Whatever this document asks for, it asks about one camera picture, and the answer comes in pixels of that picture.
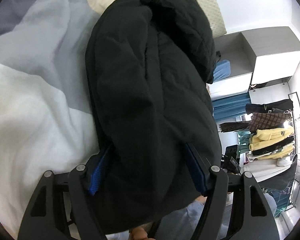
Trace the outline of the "person right hand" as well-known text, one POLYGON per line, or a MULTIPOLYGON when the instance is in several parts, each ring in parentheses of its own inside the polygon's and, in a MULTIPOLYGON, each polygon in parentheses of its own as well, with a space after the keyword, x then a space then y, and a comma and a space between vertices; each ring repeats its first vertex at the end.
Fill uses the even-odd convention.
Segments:
POLYGON ((143 227, 137 227, 134 228, 130 233, 129 233, 129 239, 130 240, 144 240, 148 239, 148 234, 146 230, 143 227))

